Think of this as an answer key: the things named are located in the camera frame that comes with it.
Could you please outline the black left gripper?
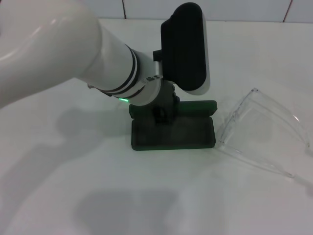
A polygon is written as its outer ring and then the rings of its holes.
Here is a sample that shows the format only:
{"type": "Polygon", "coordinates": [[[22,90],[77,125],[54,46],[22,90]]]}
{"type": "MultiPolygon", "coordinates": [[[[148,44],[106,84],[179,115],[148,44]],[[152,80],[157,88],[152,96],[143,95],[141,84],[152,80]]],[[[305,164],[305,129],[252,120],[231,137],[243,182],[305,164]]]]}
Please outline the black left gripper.
{"type": "Polygon", "coordinates": [[[173,122],[177,114],[179,101],[174,85],[169,82],[162,82],[160,91],[153,101],[155,123],[164,125],[173,122]]]}

